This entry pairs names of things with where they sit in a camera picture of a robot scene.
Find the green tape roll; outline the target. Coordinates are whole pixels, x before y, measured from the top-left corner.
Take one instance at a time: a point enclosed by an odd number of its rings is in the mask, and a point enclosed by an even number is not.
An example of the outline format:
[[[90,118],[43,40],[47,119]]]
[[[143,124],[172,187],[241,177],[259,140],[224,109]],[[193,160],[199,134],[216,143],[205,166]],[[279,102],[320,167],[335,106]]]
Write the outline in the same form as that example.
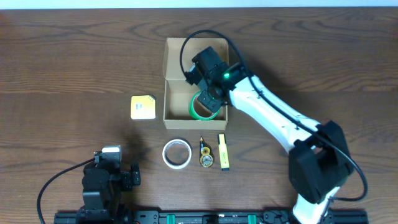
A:
[[[196,103],[199,104],[198,97],[200,96],[200,94],[201,94],[201,92],[198,91],[192,96],[192,99],[191,99],[190,104],[188,106],[188,112],[189,112],[190,116],[193,119],[203,120],[203,121],[209,121],[209,120],[212,120],[212,119],[216,118],[220,111],[211,112],[211,111],[207,110],[207,112],[209,112],[210,114],[208,116],[204,116],[204,115],[201,115],[198,112],[198,110],[195,109],[195,104]]]

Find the yellow highlighter marker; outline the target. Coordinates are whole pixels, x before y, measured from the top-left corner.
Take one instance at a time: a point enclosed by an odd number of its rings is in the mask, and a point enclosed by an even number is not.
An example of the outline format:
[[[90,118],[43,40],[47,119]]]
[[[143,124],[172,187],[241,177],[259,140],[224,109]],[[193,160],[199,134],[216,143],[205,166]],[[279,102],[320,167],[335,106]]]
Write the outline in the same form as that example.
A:
[[[220,167],[222,171],[229,171],[229,157],[226,138],[223,133],[218,135],[218,150],[220,155]]]

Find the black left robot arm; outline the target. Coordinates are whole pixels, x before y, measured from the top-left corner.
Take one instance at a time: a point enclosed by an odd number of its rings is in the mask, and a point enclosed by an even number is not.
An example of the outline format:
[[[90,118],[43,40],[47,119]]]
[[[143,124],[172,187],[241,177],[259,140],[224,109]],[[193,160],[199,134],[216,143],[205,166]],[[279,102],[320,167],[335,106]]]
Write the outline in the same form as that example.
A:
[[[96,152],[94,161],[83,169],[83,201],[75,223],[132,223],[132,212],[123,205],[121,194],[141,184],[139,164],[121,170],[119,152]]]

